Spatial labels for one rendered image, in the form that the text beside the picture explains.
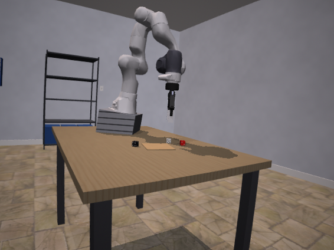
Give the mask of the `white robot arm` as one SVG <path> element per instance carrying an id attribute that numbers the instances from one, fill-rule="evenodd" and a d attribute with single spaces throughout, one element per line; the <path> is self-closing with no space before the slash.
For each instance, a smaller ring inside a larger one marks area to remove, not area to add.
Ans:
<path id="1" fill-rule="evenodd" d="M 110 110 L 127 114 L 137 114 L 136 99 L 139 83 L 136 75 L 144 75 L 148 71 L 145 47 L 149 31 L 152 31 L 157 42 L 169 49 L 167 54 L 156 62 L 157 71 L 164 74 L 158 76 L 158 79 L 178 84 L 181 82 L 181 75 L 185 72 L 182 53 L 169 29 L 166 15 L 141 6 L 135 11 L 135 20 L 137 23 L 133 28 L 129 44 L 132 56 L 122 55 L 118 60 L 123 79 L 122 90 L 119 97 L 112 102 L 112 106 L 108 107 Z"/>

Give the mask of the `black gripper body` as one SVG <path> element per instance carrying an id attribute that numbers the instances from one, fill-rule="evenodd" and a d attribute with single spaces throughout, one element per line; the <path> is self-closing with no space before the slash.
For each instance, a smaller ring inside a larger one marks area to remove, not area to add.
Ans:
<path id="1" fill-rule="evenodd" d="M 170 90 L 170 91 L 178 91 L 179 90 L 179 84 L 177 83 L 166 83 L 166 86 L 165 86 L 165 89 L 166 90 Z M 169 91 L 169 93 L 170 93 Z"/>

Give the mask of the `tan square mat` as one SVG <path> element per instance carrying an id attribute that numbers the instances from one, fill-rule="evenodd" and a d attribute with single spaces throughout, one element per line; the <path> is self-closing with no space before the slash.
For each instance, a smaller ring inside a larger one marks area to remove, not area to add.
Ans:
<path id="1" fill-rule="evenodd" d="M 142 143 L 147 150 L 176 150 L 167 143 Z"/>

